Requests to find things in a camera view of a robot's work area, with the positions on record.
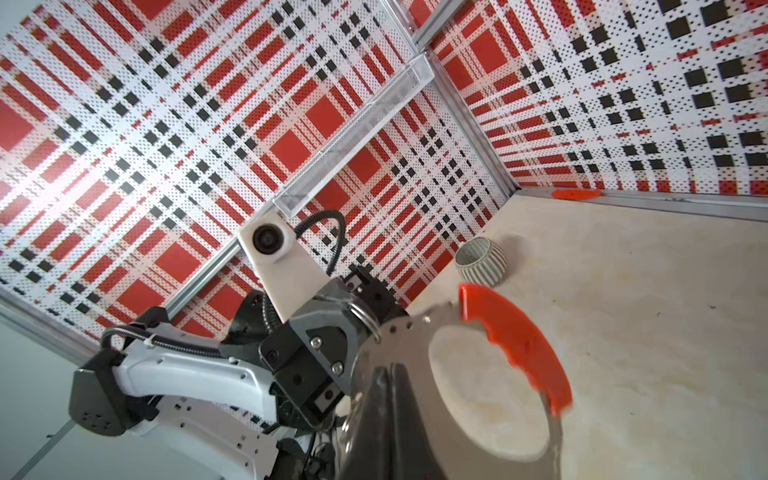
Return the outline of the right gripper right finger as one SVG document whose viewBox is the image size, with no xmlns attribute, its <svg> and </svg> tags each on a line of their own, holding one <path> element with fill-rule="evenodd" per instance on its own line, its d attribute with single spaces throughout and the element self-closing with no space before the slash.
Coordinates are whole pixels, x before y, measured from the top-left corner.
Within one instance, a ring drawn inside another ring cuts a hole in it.
<svg viewBox="0 0 768 480">
<path fill-rule="evenodd" d="M 392 413 L 391 478 L 446 479 L 432 451 L 406 367 L 392 364 L 389 379 Z"/>
</svg>

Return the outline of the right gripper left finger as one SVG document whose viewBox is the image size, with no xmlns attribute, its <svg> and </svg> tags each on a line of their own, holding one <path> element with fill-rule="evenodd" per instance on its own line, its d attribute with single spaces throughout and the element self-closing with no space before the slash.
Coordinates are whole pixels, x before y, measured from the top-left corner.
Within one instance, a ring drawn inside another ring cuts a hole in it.
<svg viewBox="0 0 768 480">
<path fill-rule="evenodd" d="M 355 417 L 351 447 L 337 478 L 387 480 L 392 477 L 393 409 L 389 372 L 373 371 L 371 384 Z"/>
</svg>

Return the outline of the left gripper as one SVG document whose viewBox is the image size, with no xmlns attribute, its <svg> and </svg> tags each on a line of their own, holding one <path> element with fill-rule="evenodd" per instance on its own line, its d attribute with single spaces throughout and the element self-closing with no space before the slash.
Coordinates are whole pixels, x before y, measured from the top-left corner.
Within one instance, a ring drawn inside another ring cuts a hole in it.
<svg viewBox="0 0 768 480">
<path fill-rule="evenodd" d="M 259 346 L 272 374 L 277 423 L 326 428 L 352 389 L 360 347 L 383 325 L 406 315 L 387 285 L 359 267 L 332 279 Z"/>
</svg>

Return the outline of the red handled key ring holder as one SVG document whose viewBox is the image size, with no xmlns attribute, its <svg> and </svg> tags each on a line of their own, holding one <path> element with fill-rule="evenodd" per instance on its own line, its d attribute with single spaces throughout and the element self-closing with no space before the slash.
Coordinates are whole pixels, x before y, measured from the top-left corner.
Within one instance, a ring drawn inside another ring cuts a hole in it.
<svg viewBox="0 0 768 480">
<path fill-rule="evenodd" d="M 463 284 L 458 299 L 400 317 L 354 363 L 342 464 L 373 371 L 406 367 L 446 479 L 557 479 L 567 376 L 537 326 L 494 290 Z"/>
</svg>

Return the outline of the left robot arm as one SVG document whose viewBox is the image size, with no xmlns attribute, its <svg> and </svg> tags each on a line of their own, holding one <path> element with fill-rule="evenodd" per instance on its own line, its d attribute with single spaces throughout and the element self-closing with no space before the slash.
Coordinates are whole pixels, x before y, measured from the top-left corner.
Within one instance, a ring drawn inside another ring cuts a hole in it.
<svg viewBox="0 0 768 480">
<path fill-rule="evenodd" d="M 336 408 L 351 391 L 356 350 L 403 315 L 361 267 L 289 322 L 251 292 L 219 341 L 152 307 L 104 332 L 74 373 L 69 415 L 97 435 L 166 441 L 226 479 L 332 479 Z"/>
</svg>

